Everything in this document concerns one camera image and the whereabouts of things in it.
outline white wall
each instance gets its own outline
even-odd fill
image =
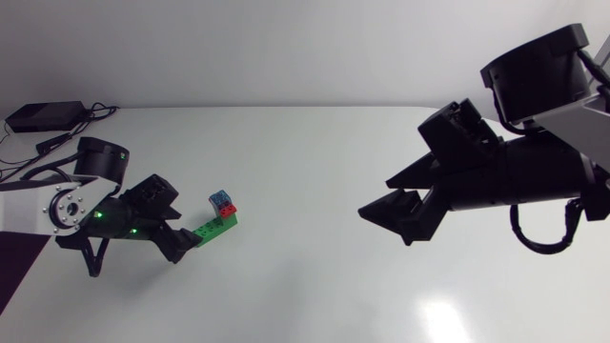
[[[470,96],[511,48],[607,0],[4,0],[0,115],[27,102],[123,107],[420,105]]]

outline red lego brick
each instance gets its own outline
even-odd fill
[[[233,204],[231,204],[220,210],[220,216],[223,218],[227,218],[235,212],[237,212],[237,208]]]

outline black cable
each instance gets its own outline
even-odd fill
[[[577,55],[580,57],[582,64],[586,67],[591,75],[596,80],[600,81],[603,86],[610,88],[610,76],[604,71],[602,67],[600,67],[593,58],[589,55],[589,53],[585,50],[578,50]]]
[[[91,108],[89,109],[89,116],[87,118],[83,119],[78,125],[76,125],[76,127],[67,136],[67,138],[64,141],[62,141],[62,142],[58,143],[57,145],[55,145],[54,147],[50,148],[47,152],[40,153],[40,154],[38,154],[37,156],[34,156],[31,159],[23,160],[23,161],[20,161],[20,162],[7,163],[7,164],[14,164],[14,165],[16,165],[16,164],[25,162],[24,165],[18,167],[15,171],[11,172],[9,175],[7,175],[7,176],[0,176],[0,183],[6,181],[7,179],[9,179],[11,177],[13,177],[15,174],[19,173],[23,169],[33,165],[34,163],[38,162],[42,158],[44,158],[47,155],[51,154],[53,151],[59,149],[61,146],[63,146],[67,142],[69,142],[77,134],[80,134],[84,130],[86,130],[87,127],[91,124],[92,121],[98,121],[98,120],[106,119],[109,116],[113,115],[118,109],[120,109],[120,108],[117,107],[117,106],[105,106],[102,103],[95,103],[95,104],[93,104],[93,106],[91,106]],[[108,113],[103,115],[103,116],[96,117],[95,113],[97,111],[108,111]]]
[[[574,239],[574,234],[579,226],[580,215],[582,214],[582,203],[580,199],[569,200],[565,205],[565,236],[554,244],[542,244],[529,240],[521,230],[519,225],[519,205],[511,206],[511,225],[513,232],[517,236],[519,242],[523,243],[529,250],[542,254],[554,254],[563,252],[567,249]]]
[[[499,102],[498,102],[498,99],[496,98],[495,93],[494,93],[494,106],[496,107],[496,111],[498,112],[499,123],[505,130],[512,132],[514,134],[520,134],[520,135],[536,133],[536,132],[539,132],[542,130],[542,128],[519,129],[519,128],[516,128],[515,126],[509,124],[508,122],[506,122],[506,119],[504,118],[504,115],[502,114],[502,111],[499,107]]]
[[[78,157],[80,157],[83,154],[83,152],[77,152],[71,156],[68,156],[66,158],[62,158],[60,160],[54,161],[54,162],[50,162],[44,166],[40,166],[40,167],[36,167],[34,169],[29,170],[28,172],[26,172],[23,176],[21,176],[21,180],[30,180],[31,178],[33,178],[35,175],[44,172],[44,171],[55,171],[55,172],[59,172],[57,171],[57,167],[61,167],[63,165],[67,165],[70,162],[74,162],[76,159],[78,159]]]
[[[64,178],[64,181],[72,182],[72,178],[68,174],[66,174],[65,171],[62,171],[59,168],[51,168],[50,171],[57,172],[61,177]]]
[[[10,136],[10,133],[7,130],[7,122],[4,122],[4,132],[6,134],[4,135],[4,137],[2,137],[2,139],[0,139],[0,144],[2,144],[2,142],[4,142],[4,140],[7,139],[8,136]]]
[[[4,168],[4,169],[0,169],[0,178],[2,178],[2,173],[3,173],[4,171],[12,171],[12,170],[16,170],[16,169],[18,169],[18,168],[19,168],[19,167],[10,167],[10,168]]]

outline blue lego brick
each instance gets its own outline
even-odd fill
[[[221,208],[221,205],[227,201],[233,203],[233,201],[231,201],[231,197],[226,192],[224,192],[224,190],[218,191],[210,195],[210,202],[212,203],[212,205],[216,205],[218,208]]]

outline black cylindrical motor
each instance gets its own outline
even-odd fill
[[[82,137],[78,142],[81,153],[74,173],[96,175],[123,184],[125,169],[130,159],[130,152],[116,144],[92,137]]]
[[[480,73],[499,115],[518,124],[590,95],[577,50],[589,45],[581,24],[553,31],[498,57]]]

